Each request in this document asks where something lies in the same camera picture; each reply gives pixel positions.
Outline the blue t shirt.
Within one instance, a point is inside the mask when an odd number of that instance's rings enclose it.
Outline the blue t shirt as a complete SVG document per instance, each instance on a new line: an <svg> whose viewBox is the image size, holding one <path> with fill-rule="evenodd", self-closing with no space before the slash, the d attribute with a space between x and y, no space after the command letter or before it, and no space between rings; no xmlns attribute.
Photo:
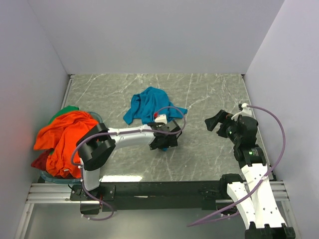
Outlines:
<svg viewBox="0 0 319 239"><path fill-rule="evenodd" d="M131 99L131 107L123 116L126 124L131 124L134 119L141 119L142 124L155 121L154 114L161 113L166 115L168 121L173 119L181 119L187 113L187 109L175 107L169 100L165 91L148 87L139 94L133 95ZM141 132L129 133L121 136L121 146L134 146L150 144L153 141L151 132L143 135Z"/></svg>

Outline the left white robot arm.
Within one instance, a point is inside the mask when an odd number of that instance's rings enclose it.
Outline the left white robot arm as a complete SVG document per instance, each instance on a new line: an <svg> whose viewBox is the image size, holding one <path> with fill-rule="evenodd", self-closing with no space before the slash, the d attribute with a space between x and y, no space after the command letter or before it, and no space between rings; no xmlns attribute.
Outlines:
<svg viewBox="0 0 319 239"><path fill-rule="evenodd" d="M178 146L182 128L176 121L151 122L127 129L107 128L99 123L76 143L80 158L82 194L94 200L100 193L100 168L104 166L114 150L124 147L148 145L150 150Z"/></svg>

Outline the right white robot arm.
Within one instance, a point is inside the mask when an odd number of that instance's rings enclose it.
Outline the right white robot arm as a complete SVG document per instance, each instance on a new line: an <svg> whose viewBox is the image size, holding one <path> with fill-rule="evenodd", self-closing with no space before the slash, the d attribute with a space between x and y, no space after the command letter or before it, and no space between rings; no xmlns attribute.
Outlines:
<svg viewBox="0 0 319 239"><path fill-rule="evenodd" d="M244 174L246 183L239 175L223 175L219 194L231 198L245 223L247 239L294 239L294 228L287 226L282 217L270 185L269 170L261 147L256 143L258 122L250 109L233 115L220 110L205 120L208 131L219 125L218 136L233 143L234 157Z"/></svg>

